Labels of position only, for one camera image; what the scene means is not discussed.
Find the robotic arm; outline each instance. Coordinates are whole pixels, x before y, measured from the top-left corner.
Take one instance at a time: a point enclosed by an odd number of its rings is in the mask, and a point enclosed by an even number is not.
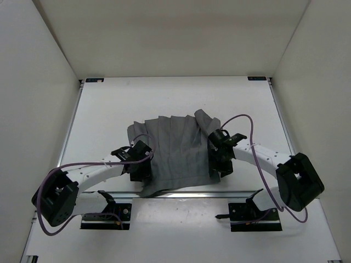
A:
[[[233,172],[233,158],[256,165],[252,145],[246,136],[230,136],[225,130],[216,130],[208,137],[212,148],[209,151],[210,167],[220,172],[221,177]],[[270,189],[281,207],[301,211],[324,190],[308,157],[302,153],[289,156],[269,150],[263,146],[254,147],[259,165],[278,181],[279,187]],[[80,166],[71,170],[57,170],[43,185],[41,213],[51,226],[59,226],[72,215],[87,213],[111,213],[114,199],[104,191],[84,192],[88,188],[109,178],[130,174],[131,181],[151,179],[150,156],[152,150],[142,141],[133,147],[122,147],[113,151],[99,162],[100,166]],[[112,165],[117,162],[126,165]],[[38,191],[32,198],[37,206]],[[255,209],[265,211],[276,207],[267,190],[257,191],[247,200]]]

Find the dark gray fabric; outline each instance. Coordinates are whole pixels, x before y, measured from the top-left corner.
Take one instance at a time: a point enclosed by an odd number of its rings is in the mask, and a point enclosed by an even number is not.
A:
[[[209,176],[207,149],[208,135],[219,128],[220,120],[212,119],[203,110],[196,111],[195,117],[159,116],[129,126],[129,142],[139,134],[149,134],[158,143],[151,160],[152,180],[144,184],[140,196],[220,182],[219,176]],[[148,137],[139,138],[152,147]]]

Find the table surface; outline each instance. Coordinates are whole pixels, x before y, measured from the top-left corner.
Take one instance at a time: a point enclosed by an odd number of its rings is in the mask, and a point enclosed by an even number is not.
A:
[[[193,115],[204,109],[222,122],[247,113],[254,120],[254,141],[289,153],[289,147],[267,81],[247,77],[105,78],[85,83],[63,163],[96,161],[128,144],[133,121]],[[239,118],[231,133],[249,134]],[[276,185],[266,174],[271,186]],[[234,161],[233,175],[220,184],[180,191],[243,191],[262,188],[256,167]],[[138,192],[129,177],[109,179],[90,190]],[[129,231],[80,230],[80,217],[55,237],[34,223],[26,255],[38,262],[327,262],[339,254],[319,200],[308,206],[309,221],[295,222],[280,213],[283,231],[231,233],[228,222],[214,216],[228,212],[228,200],[134,199]]]

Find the gray cloth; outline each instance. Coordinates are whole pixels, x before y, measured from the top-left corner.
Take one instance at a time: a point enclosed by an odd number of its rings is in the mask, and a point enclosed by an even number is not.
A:
[[[159,116],[129,126],[129,142],[139,134],[149,134],[158,143],[151,160],[152,180],[145,182],[140,196],[150,197],[163,190],[220,182],[218,173],[210,177],[207,149],[208,135],[219,128],[220,120],[212,119],[203,110],[197,110],[195,117]],[[147,136],[138,139],[152,147]]]

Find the white wall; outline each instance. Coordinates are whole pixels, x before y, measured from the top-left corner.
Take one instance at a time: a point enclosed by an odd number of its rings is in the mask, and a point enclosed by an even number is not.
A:
[[[272,76],[308,0],[34,0],[79,78]]]
[[[79,82],[30,0],[0,0],[0,261],[19,262]]]
[[[298,150],[326,191],[321,201],[344,262],[351,262],[351,2],[312,1],[273,84]]]

